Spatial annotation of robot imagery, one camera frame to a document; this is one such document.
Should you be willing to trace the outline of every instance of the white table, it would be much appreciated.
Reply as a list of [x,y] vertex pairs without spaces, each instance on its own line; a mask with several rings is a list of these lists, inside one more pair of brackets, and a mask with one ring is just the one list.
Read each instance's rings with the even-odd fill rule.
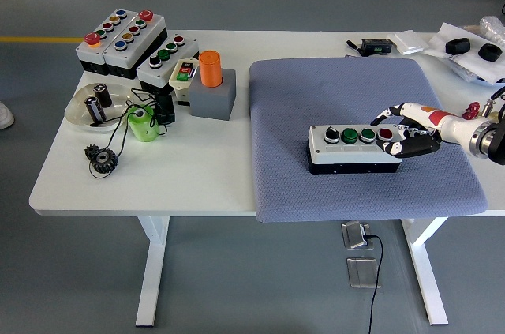
[[[176,122],[166,136],[141,143],[129,133],[117,169],[97,180],[89,174],[84,149],[89,144],[105,146],[111,132],[84,132],[63,119],[30,196],[30,205],[41,215],[139,218],[150,246],[137,326],[154,324],[170,216],[255,215],[248,94],[251,64],[273,58],[356,55],[346,40],[360,43],[362,38],[387,34],[170,31],[169,35],[175,33],[198,39],[200,52],[218,51],[222,67],[237,71],[237,99],[230,121],[193,117],[188,107],[176,106]],[[427,40],[431,35],[422,36]],[[388,56],[401,55],[393,50]],[[484,104],[499,88],[468,84],[427,55],[407,58],[419,63],[443,107],[456,114],[473,101]],[[138,80],[85,72],[77,89],[97,82],[139,86]],[[111,145],[116,152],[121,146],[119,134],[121,129]],[[505,167],[478,159],[470,162],[489,201],[488,211],[481,216],[505,216],[499,197]],[[424,243],[446,218],[402,221],[431,324],[446,324],[447,317]]]

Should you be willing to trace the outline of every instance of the gray cushion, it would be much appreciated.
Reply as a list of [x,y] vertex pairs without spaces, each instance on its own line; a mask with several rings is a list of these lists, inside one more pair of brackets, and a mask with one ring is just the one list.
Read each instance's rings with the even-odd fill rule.
[[309,173],[305,148],[311,125],[366,124],[404,102],[440,107],[413,60],[255,62],[249,93],[260,222],[462,216],[487,207],[466,155],[455,144],[442,143],[438,152],[404,159],[394,174]]

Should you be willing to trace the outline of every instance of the orange cylinder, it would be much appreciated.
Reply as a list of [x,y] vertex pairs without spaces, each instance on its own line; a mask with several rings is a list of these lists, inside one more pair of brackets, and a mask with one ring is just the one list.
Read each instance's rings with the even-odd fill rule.
[[209,88],[219,87],[223,82],[219,52],[207,50],[198,57],[202,84]]

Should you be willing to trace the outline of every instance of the gray floor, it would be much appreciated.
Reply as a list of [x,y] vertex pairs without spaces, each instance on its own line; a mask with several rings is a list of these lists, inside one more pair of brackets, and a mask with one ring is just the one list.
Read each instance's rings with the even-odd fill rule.
[[[504,3],[0,0],[0,36],[82,36],[115,8],[152,9],[171,29],[433,32],[443,22],[501,17]],[[2,333],[141,330],[134,321],[148,240],[136,219],[42,217],[28,205],[82,74],[74,48],[0,43],[0,100],[16,116],[0,131]],[[430,326],[399,222],[371,222],[386,246],[372,332],[502,332],[504,223],[451,218],[428,241],[450,321]],[[153,333],[367,332],[371,291],[349,286],[346,258],[354,253],[343,248],[340,223],[177,218],[168,241]]]

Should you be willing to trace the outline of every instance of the table leg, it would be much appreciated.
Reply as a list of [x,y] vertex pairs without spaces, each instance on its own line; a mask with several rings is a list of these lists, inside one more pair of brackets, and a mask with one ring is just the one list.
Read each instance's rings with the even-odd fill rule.
[[161,280],[170,217],[140,216],[138,219],[150,243],[135,326],[151,328],[155,323],[159,281]]
[[449,323],[425,248],[426,240],[435,233],[446,219],[447,217],[402,220],[403,230],[409,245],[410,256],[416,270],[421,294],[425,301],[425,309],[430,325],[446,325]]

